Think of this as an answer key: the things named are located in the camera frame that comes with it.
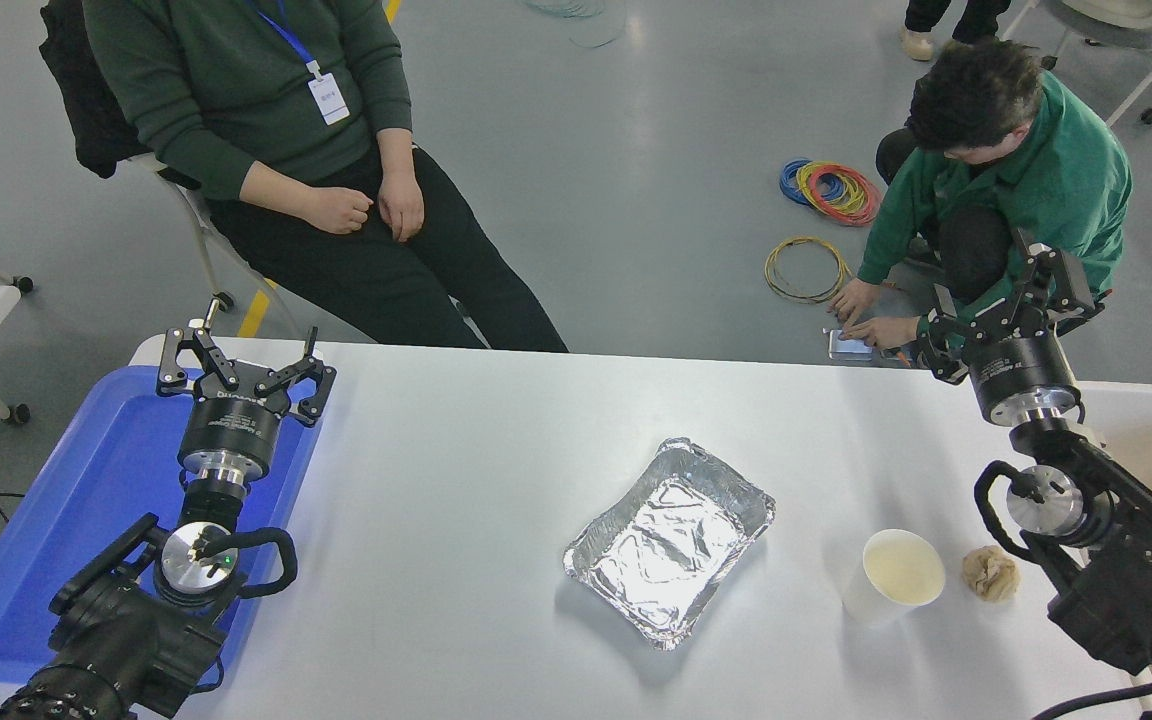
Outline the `green-top person's left hand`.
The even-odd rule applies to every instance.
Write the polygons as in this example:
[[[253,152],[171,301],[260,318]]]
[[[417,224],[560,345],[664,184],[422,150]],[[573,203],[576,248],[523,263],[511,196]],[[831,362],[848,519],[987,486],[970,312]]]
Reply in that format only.
[[[864,323],[849,323],[842,328],[844,340],[856,340],[876,350],[900,348],[916,340],[919,316],[873,316]]]

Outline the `green-top person's right hand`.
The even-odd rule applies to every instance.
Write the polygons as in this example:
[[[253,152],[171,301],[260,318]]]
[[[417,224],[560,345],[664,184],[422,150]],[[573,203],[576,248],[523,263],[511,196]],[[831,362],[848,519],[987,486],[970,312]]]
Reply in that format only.
[[[852,278],[827,302],[827,313],[835,316],[838,323],[844,325],[856,323],[859,316],[869,306],[872,306],[881,295],[882,285],[865,282],[864,279]]]

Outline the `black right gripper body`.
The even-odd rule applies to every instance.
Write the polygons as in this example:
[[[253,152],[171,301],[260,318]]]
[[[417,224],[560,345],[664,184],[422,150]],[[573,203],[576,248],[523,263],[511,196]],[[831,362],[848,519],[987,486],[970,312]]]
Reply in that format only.
[[[1051,334],[965,348],[964,361],[984,420],[1032,420],[1079,406],[1073,370]]]

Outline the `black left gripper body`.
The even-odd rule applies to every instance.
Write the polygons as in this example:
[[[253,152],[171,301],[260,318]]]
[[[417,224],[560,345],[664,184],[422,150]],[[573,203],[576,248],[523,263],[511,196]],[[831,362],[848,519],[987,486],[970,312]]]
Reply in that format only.
[[[179,447],[179,464],[189,473],[228,467],[243,478],[270,473],[287,396],[250,397],[221,391],[214,397],[196,396]]]

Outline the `seated person's left hand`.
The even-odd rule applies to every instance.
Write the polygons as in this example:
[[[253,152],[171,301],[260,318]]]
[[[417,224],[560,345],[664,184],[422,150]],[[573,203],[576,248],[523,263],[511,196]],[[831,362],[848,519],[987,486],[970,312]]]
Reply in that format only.
[[[394,241],[411,241],[426,222],[426,204],[414,169],[384,170],[378,209]]]

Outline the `seated person's right hand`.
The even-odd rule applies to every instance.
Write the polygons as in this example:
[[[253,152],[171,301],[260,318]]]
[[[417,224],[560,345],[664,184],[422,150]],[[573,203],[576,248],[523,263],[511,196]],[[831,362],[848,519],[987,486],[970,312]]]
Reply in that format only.
[[[370,197],[344,187],[310,187],[303,196],[301,217],[329,234],[361,232],[372,209]]]

